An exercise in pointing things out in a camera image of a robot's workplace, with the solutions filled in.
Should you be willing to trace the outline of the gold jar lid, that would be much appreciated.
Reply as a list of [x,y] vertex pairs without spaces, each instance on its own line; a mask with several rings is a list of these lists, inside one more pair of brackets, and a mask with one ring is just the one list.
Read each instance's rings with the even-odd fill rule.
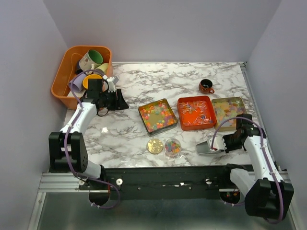
[[159,154],[163,150],[163,143],[161,140],[157,138],[153,138],[147,142],[147,150],[151,154]]

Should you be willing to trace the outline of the clear glass jar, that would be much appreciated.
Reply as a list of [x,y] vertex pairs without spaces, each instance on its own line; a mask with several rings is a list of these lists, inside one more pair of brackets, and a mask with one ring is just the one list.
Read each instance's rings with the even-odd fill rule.
[[165,142],[165,155],[174,158],[181,152],[181,143],[175,138],[170,138]]

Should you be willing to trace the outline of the orange lollipop tin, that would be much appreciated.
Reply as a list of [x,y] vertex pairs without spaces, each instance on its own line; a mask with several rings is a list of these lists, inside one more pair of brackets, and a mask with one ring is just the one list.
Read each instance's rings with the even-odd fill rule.
[[183,131],[210,129],[216,124],[209,96],[181,97],[177,101],[177,110]]

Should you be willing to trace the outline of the dark tin of gummies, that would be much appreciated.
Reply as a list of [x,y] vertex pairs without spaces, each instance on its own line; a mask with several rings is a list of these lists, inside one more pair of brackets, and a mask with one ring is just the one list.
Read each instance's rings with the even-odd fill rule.
[[142,105],[138,112],[148,136],[154,136],[177,126],[176,118],[166,98]]

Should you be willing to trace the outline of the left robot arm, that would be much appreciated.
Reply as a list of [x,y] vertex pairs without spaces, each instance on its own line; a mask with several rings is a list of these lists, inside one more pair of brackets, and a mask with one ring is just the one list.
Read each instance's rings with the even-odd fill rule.
[[110,82],[105,79],[90,79],[88,90],[79,98],[77,109],[69,122],[59,131],[48,137],[50,170],[52,172],[72,172],[76,177],[90,178],[95,189],[106,185],[104,167],[89,160],[84,134],[90,122],[102,109],[109,111],[125,110],[121,89],[110,91]]

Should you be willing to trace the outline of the silver metal scoop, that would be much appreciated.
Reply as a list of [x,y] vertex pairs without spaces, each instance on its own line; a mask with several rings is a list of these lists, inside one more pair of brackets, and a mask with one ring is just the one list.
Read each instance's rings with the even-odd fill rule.
[[197,152],[197,155],[199,155],[199,156],[212,155],[212,154],[216,153],[216,151],[211,148],[208,141],[197,144],[196,145],[196,152]]

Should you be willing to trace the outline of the gold popsicle candy tin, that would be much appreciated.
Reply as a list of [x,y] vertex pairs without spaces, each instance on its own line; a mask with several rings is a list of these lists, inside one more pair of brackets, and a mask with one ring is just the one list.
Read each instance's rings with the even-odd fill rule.
[[212,99],[212,105],[215,112],[217,128],[223,121],[236,117],[237,115],[246,114],[246,108],[240,97],[228,97]]

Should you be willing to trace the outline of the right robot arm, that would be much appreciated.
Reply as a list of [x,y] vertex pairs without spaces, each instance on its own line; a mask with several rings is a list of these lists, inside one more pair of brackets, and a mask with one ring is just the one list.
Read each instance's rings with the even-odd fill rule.
[[291,183],[285,182],[267,147],[266,134],[250,114],[241,114],[233,118],[236,131],[222,137],[213,135],[205,143],[209,152],[229,153],[243,148],[249,155],[255,177],[251,178],[241,165],[228,164],[226,173],[221,175],[223,186],[234,185],[244,196],[246,213],[277,224],[284,220],[294,195]]

